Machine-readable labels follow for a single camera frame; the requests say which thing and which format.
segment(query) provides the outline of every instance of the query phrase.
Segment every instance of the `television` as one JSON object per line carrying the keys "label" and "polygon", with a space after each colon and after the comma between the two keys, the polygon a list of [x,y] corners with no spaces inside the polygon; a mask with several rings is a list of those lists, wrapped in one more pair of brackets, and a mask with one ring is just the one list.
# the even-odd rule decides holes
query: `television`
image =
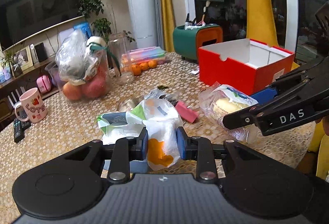
{"label": "television", "polygon": [[79,16],[79,0],[0,0],[0,45],[11,47],[46,28]]}

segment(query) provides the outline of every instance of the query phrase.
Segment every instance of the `black remote control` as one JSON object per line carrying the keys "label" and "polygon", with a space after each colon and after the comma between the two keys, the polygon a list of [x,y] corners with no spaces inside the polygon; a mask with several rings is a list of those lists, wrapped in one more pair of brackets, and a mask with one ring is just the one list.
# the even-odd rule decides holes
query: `black remote control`
{"label": "black remote control", "polygon": [[22,128],[21,121],[15,118],[14,120],[14,141],[20,142],[24,138],[24,131]]}
{"label": "black remote control", "polygon": [[[20,111],[20,112],[19,112],[19,116],[20,116],[22,119],[25,119],[25,118],[27,117],[27,114],[26,114],[25,111]],[[31,126],[31,121],[30,121],[30,120],[28,120],[28,121],[26,121],[26,122],[22,122],[22,121],[20,121],[20,122],[21,122],[21,124],[22,124],[22,129],[23,129],[23,131],[25,131],[26,129],[28,129],[28,128]]]}

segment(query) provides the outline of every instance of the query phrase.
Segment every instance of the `gray curtain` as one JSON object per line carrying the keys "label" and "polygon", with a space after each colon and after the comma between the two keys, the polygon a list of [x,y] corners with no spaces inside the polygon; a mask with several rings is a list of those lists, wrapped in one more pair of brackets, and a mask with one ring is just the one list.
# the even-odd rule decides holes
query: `gray curtain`
{"label": "gray curtain", "polygon": [[157,17],[158,44],[159,47],[165,49],[165,41],[163,38],[161,0],[155,0],[155,13]]}

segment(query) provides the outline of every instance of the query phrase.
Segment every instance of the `open cardboard box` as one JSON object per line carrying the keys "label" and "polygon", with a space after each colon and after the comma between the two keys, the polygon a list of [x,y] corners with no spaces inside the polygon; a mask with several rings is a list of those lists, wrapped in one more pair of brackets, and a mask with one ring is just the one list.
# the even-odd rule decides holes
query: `open cardboard box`
{"label": "open cardboard box", "polygon": [[198,49],[200,80],[216,81],[251,95],[291,70],[294,53],[252,40],[228,41]]}

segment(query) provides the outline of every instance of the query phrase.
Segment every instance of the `patterned tablecloth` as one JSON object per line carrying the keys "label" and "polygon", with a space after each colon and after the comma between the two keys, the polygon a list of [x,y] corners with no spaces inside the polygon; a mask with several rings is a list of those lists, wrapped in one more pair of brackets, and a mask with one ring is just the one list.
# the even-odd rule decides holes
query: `patterned tablecloth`
{"label": "patterned tablecloth", "polygon": [[[71,107],[58,93],[45,100],[47,117],[25,131],[25,139],[14,143],[13,126],[0,133],[0,223],[11,223],[19,216],[12,198],[12,185],[23,172],[60,154],[68,152],[92,139],[101,138],[95,118],[105,112],[115,111],[119,102],[143,96],[158,85],[168,86],[167,92],[179,91],[181,99],[199,112],[194,124],[185,124],[189,136],[205,136],[212,143],[222,143],[230,138],[225,131],[212,124],[198,106],[198,93],[205,85],[198,76],[190,74],[196,64],[182,61],[176,53],[169,53],[172,62],[150,69],[136,77],[134,83],[118,86],[113,79],[113,89],[104,98]],[[309,123],[293,130],[264,137],[249,145],[251,148],[282,163],[296,167],[307,151],[315,124]],[[194,172],[195,161],[182,161],[156,173]],[[218,174],[224,176],[221,162],[217,161]]]}

